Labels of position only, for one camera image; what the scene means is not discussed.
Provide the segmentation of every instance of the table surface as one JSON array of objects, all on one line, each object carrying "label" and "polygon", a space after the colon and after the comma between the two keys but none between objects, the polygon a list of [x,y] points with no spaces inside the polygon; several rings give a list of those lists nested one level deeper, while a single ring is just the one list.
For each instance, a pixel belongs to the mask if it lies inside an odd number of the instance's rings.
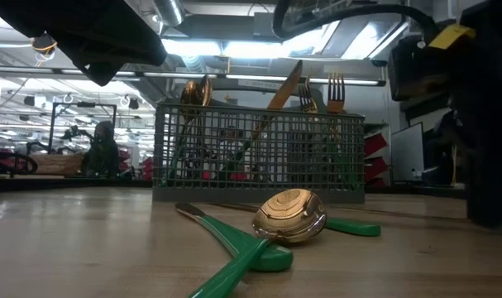
[{"label": "table surface", "polygon": [[[251,231],[252,213],[196,206]],[[290,270],[249,272],[232,297],[502,297],[502,234],[465,221],[464,201],[367,195],[327,209],[382,235],[324,230],[291,248]],[[149,189],[0,193],[0,297],[186,297],[229,259]]]}]

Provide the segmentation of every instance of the knife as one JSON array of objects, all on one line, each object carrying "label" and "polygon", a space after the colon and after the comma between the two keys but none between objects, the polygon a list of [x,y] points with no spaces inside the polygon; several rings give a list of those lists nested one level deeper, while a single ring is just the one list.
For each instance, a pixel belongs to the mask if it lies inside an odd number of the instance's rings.
[{"label": "knife", "polygon": [[[219,204],[211,203],[215,206],[238,209],[256,213],[260,208],[246,204]],[[349,233],[357,236],[375,237],[381,235],[381,226],[378,224],[360,223],[353,220],[327,217],[324,228],[335,231]]]},{"label": "knife", "polygon": [[[263,240],[254,238],[249,233],[208,216],[189,203],[176,203],[175,208],[181,214],[190,217],[206,228],[231,253],[232,257],[241,255],[248,248]],[[251,270],[257,272],[281,272],[289,269],[292,263],[293,252],[279,245],[271,244],[251,264]]]},{"label": "knife", "polygon": [[[268,110],[281,110],[289,96],[293,93],[293,90],[297,87],[300,81],[300,76],[302,75],[302,61],[299,60],[297,64],[294,66],[293,70],[291,70],[291,73],[287,77],[287,79],[284,81],[284,83],[280,86],[278,91],[276,91],[275,96],[273,99],[269,102],[269,105],[267,106]],[[251,139],[246,141],[243,144],[243,147],[241,150],[234,156],[232,160],[230,160],[224,168],[222,168],[219,171],[218,175],[218,180],[220,181],[226,181],[229,173],[234,171],[236,169],[236,164],[238,161],[240,161],[243,156],[245,155],[245,152],[247,149],[251,147],[252,141],[255,141],[258,136],[260,136],[260,132],[264,130],[270,123],[270,121],[274,117],[272,116],[263,116],[256,125],[255,129],[252,131],[251,134]]]}]

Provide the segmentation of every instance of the yellow tag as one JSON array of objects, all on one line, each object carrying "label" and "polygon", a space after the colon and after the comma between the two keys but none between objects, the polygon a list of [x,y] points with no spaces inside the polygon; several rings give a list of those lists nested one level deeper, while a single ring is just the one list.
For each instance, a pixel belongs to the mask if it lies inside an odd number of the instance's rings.
[{"label": "yellow tag", "polygon": [[442,50],[447,50],[455,41],[457,41],[461,36],[467,35],[471,38],[475,38],[475,30],[468,28],[466,26],[461,26],[458,24],[452,24],[447,26],[443,31],[431,41],[430,47],[435,47]]}]

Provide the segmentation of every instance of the green-handled spoon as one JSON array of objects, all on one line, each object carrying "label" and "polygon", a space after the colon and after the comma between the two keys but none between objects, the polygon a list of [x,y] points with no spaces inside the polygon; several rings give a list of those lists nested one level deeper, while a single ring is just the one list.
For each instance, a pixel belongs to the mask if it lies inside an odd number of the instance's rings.
[{"label": "green-handled spoon", "polygon": [[[252,237],[233,226],[223,223],[189,203],[176,203],[175,208],[206,228],[230,253],[238,257],[261,240]],[[251,264],[251,270],[257,272],[281,272],[293,264],[293,252],[272,244]]]},{"label": "green-handled spoon", "polygon": [[[217,204],[217,203],[212,203],[212,204],[219,207],[238,209],[250,212],[256,212],[259,210],[258,207],[246,204]],[[329,216],[327,217],[326,225],[324,226],[324,228],[365,237],[375,237],[381,235],[381,226],[378,224],[360,223],[353,220],[338,219]]]},{"label": "green-handled spoon", "polygon": [[287,190],[275,195],[261,206],[252,220],[256,234],[263,239],[233,258],[189,297],[227,297],[272,241],[296,243],[308,240],[322,231],[325,222],[326,210],[314,193]]}]

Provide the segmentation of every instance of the cutlery basket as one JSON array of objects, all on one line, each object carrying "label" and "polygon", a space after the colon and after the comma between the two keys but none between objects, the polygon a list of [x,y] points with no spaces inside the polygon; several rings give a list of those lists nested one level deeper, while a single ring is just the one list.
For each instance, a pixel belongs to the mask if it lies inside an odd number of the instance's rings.
[{"label": "cutlery basket", "polygon": [[363,203],[363,121],[345,113],[160,103],[153,200],[261,203],[302,188],[328,203]]}]

